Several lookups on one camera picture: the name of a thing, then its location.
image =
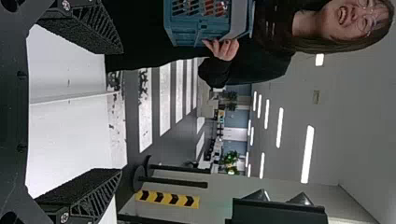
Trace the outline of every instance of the woman's hand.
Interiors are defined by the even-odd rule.
[[[222,44],[217,39],[203,42],[213,52],[213,56],[227,62],[231,61],[239,50],[239,42],[236,39],[226,40]]]

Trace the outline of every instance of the bolt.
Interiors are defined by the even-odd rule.
[[[67,0],[63,0],[62,5],[64,6],[64,10],[70,11],[70,3]]]
[[[64,213],[64,214],[61,216],[61,223],[64,224],[64,223],[66,223],[68,220],[69,220],[69,213]]]
[[[17,77],[19,80],[25,80],[27,78],[27,74],[22,71],[18,71]]]
[[[23,152],[25,152],[26,150],[27,150],[26,144],[19,144],[19,145],[17,146],[17,151],[18,151],[19,153],[23,153]]]

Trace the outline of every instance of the woman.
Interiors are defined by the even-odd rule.
[[[388,34],[394,16],[389,0],[258,0],[252,38],[204,41],[207,48],[174,48],[163,29],[162,1],[119,1],[105,5],[125,52],[106,56],[107,71],[209,57],[199,67],[199,76],[213,88],[281,77],[297,51],[365,49]],[[131,8],[137,8],[135,14],[128,14]]]

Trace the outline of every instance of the eyeglasses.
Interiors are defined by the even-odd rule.
[[[367,34],[367,36],[369,36],[377,24],[376,18],[373,15],[376,3],[375,1],[372,0],[357,0],[357,1],[359,7],[367,11],[366,15],[358,19],[357,21],[358,29],[363,33]]]

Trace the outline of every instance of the ceiling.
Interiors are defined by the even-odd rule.
[[[308,125],[315,128],[310,183],[340,184],[380,223],[396,222],[396,57],[395,28],[381,43],[352,53],[315,57],[298,54],[286,76],[253,85],[262,95],[262,115],[251,111],[255,127],[251,174],[301,180]],[[314,92],[320,91],[318,105]],[[264,129],[269,99],[268,130]],[[280,148],[276,147],[279,108],[284,108]]]

